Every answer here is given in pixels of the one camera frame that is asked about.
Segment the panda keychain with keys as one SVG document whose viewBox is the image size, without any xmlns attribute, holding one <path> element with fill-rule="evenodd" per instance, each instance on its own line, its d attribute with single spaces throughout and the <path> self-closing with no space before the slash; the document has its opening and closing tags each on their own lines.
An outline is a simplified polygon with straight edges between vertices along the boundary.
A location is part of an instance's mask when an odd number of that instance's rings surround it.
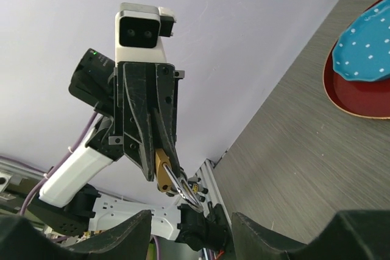
<svg viewBox="0 0 390 260">
<path fill-rule="evenodd" d="M 206 195 L 209 193 L 207 187 L 202 184 L 202 180 L 197 175 L 188 178 L 184 169 L 180 168 L 180 176 L 175 181 L 177 193 L 192 207 L 195 211 L 201 213 L 204 209 L 202 203 L 206 201 Z"/>
</svg>

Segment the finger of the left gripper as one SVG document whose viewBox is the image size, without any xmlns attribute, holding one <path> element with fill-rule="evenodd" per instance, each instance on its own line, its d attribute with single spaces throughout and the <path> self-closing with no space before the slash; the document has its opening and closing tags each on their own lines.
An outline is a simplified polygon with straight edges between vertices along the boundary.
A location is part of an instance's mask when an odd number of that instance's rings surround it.
<svg viewBox="0 0 390 260">
<path fill-rule="evenodd" d="M 156 104 L 155 66 L 125 62 L 123 69 L 124 154 L 147 181 L 155 177 L 152 107 Z"/>
<path fill-rule="evenodd" d="M 152 107 L 154 148 L 157 158 L 165 158 L 173 174 L 181 177 L 176 151 L 177 96 L 179 78 L 171 64 L 155 65 L 156 104 Z"/>
</svg>

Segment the small brass padlock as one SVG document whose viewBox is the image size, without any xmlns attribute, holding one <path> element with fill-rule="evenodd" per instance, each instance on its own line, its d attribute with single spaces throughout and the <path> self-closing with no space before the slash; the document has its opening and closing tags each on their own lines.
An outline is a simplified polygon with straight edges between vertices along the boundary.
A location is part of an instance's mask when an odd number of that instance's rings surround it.
<svg viewBox="0 0 390 260">
<path fill-rule="evenodd" d="M 155 150 L 155 177 L 161 192 L 175 189 L 182 199 L 196 212 L 202 213 L 204 208 L 200 200 L 195 196 L 187 180 L 177 177 L 172 170 L 169 156 L 163 149 Z"/>
</svg>

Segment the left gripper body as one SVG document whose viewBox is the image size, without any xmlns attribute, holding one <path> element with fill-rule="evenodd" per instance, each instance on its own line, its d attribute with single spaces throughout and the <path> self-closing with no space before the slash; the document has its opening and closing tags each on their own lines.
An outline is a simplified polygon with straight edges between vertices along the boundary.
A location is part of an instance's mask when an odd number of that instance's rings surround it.
<svg viewBox="0 0 390 260">
<path fill-rule="evenodd" d="M 123 154 L 135 163 L 153 163 L 155 150 L 162 149 L 177 163 L 177 94 L 183 75 L 170 63 L 121 61 L 116 78 Z"/>
</svg>

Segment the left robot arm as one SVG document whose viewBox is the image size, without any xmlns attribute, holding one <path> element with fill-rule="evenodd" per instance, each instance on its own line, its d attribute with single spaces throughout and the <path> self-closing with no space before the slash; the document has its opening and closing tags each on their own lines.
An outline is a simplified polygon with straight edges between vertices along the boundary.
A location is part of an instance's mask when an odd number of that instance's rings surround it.
<svg viewBox="0 0 390 260">
<path fill-rule="evenodd" d="M 101 117 L 58 167 L 52 168 L 31 211 L 67 236 L 84 230 L 108 230 L 145 204 L 121 203 L 89 181 L 127 157 L 155 181 L 160 192 L 178 195 L 172 208 L 152 207 L 152 233 L 193 250 L 226 250 L 231 233 L 221 202 L 209 196 L 205 177 L 188 177 L 179 163 L 177 94 L 184 73 L 168 63 L 162 46 L 124 48 L 110 59 L 89 49 L 71 77 L 69 92 Z"/>
</svg>

